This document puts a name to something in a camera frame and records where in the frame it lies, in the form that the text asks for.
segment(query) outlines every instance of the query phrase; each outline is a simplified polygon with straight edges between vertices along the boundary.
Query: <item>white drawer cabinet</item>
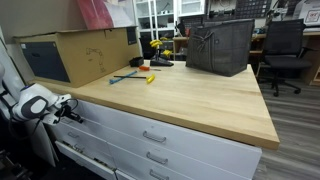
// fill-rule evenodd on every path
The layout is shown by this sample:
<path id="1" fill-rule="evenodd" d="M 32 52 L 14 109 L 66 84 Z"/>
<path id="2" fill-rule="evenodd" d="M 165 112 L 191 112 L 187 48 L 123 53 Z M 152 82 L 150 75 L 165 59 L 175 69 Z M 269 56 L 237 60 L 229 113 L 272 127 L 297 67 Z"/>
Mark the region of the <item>white drawer cabinet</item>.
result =
<path id="1" fill-rule="evenodd" d="M 117 168 L 138 180 L 191 180 L 182 174 L 169 170 L 122 148 L 110 145 Z"/>
<path id="2" fill-rule="evenodd" d="M 82 118 L 82 119 L 83 119 L 83 122 L 80 124 L 69 118 L 63 117 L 61 118 L 61 123 L 67 126 L 71 126 L 79 131 L 90 134 L 91 136 L 104 139 L 105 134 L 104 134 L 103 126 L 101 126 L 100 123 L 91 121 L 90 119 L 85 119 L 85 118 Z"/>
<path id="3" fill-rule="evenodd" d="M 115 167 L 108 144 L 105 141 L 76 130 L 63 122 L 51 127 L 51 130 L 57 140 L 67 142 L 92 159 L 98 159 L 110 167 Z"/>
<path id="4" fill-rule="evenodd" d="M 249 179 L 227 170 L 214 167 L 182 154 L 142 141 L 124 133 L 105 128 L 107 141 L 142 158 L 149 159 L 159 166 L 167 167 L 192 179 L 211 180 L 212 177 L 221 179 Z"/>
<path id="5" fill-rule="evenodd" d="M 126 173 L 123 173 L 119 170 L 116 170 L 116 176 L 118 180 L 136 180 L 131 176 L 128 176 Z"/>
<path id="6" fill-rule="evenodd" d="M 84 155 L 74 151 L 70 147 L 56 141 L 56 145 L 60 152 L 67 155 L 79 165 L 86 167 L 87 169 L 91 170 L 92 172 L 98 174 L 99 176 L 107 179 L 107 180 L 117 180 L 115 172 L 108 167 L 105 167 L 94 160 L 85 157 Z"/>
<path id="7" fill-rule="evenodd" d="M 261 149 L 81 101 L 82 116 L 105 127 L 251 179 Z"/>

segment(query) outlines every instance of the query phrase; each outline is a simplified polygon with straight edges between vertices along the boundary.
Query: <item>gray floor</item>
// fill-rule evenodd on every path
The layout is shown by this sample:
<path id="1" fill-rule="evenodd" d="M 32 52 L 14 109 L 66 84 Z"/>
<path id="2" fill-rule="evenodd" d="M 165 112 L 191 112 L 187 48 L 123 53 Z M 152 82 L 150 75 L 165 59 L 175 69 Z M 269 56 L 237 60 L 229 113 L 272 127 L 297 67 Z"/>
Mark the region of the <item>gray floor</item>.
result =
<path id="1" fill-rule="evenodd" d="M 270 85 L 260 85 L 280 147 L 263 149 L 255 180 L 320 180 L 320 87 L 292 84 L 301 94 L 280 86 L 280 96 L 273 97 Z"/>

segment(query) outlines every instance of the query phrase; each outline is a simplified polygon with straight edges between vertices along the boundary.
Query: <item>screwdriver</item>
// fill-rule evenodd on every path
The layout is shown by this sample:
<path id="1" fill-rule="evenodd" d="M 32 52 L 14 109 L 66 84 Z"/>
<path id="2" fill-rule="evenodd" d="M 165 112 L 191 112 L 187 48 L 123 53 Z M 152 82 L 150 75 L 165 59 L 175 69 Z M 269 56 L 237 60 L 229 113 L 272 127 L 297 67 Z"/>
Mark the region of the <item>screwdriver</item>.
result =
<path id="1" fill-rule="evenodd" d="M 154 74 L 148 77 L 141 77 L 141 76 L 113 76 L 113 77 L 146 79 L 147 84 L 150 84 L 156 78 Z"/>
<path id="2" fill-rule="evenodd" d="M 142 71 L 150 71 L 150 70 L 161 71 L 161 69 L 150 69 L 150 67 L 147 67 L 147 66 L 139 66 L 139 69 Z"/>

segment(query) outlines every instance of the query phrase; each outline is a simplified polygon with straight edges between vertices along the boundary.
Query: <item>wooden countertop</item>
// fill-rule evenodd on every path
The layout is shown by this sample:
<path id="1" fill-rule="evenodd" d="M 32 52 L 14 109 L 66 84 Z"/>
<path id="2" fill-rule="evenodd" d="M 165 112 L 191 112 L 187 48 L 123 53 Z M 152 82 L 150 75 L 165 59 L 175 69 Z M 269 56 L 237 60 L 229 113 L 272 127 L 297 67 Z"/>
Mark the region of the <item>wooden countertop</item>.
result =
<path id="1" fill-rule="evenodd" d="M 279 139 L 255 76 L 248 69 L 233 77 L 187 68 L 185 62 L 162 71 L 137 73 L 155 80 L 125 79 L 110 85 L 114 75 L 137 68 L 125 67 L 80 88 L 39 82 L 55 93 L 157 119 L 227 139 L 277 149 Z"/>

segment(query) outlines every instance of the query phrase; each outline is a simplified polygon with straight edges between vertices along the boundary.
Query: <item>drawer handle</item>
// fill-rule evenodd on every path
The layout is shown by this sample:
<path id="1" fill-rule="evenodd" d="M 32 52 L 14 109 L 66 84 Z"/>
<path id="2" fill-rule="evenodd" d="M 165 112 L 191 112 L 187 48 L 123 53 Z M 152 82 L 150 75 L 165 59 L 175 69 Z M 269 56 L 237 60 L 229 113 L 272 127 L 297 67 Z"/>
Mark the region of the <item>drawer handle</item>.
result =
<path id="1" fill-rule="evenodd" d="M 159 138 L 159 137 L 156 137 L 156 136 L 154 136 L 154 135 L 149 135 L 147 131 L 144 131 L 144 132 L 143 132 L 143 136 L 146 137 L 146 138 L 148 138 L 148 139 L 157 141 L 157 142 L 164 142 L 164 141 L 167 139 L 166 137 Z"/>
<path id="2" fill-rule="evenodd" d="M 152 176 L 156 179 L 159 179 L 159 180 L 169 180 L 168 176 L 160 175 L 160 174 L 154 172 L 152 169 L 150 169 L 150 176 Z"/>
<path id="3" fill-rule="evenodd" d="M 78 135 L 73 134 L 72 132 L 68 132 L 68 136 L 72 137 L 72 138 L 78 138 Z"/>
<path id="4" fill-rule="evenodd" d="M 66 118 L 61 118 L 60 121 L 66 123 L 66 124 L 73 123 L 71 120 L 67 120 Z"/>
<path id="5" fill-rule="evenodd" d="M 150 152 L 147 153 L 147 158 L 160 164 L 166 164 L 168 162 L 168 159 L 157 157 L 155 155 L 152 155 Z"/>

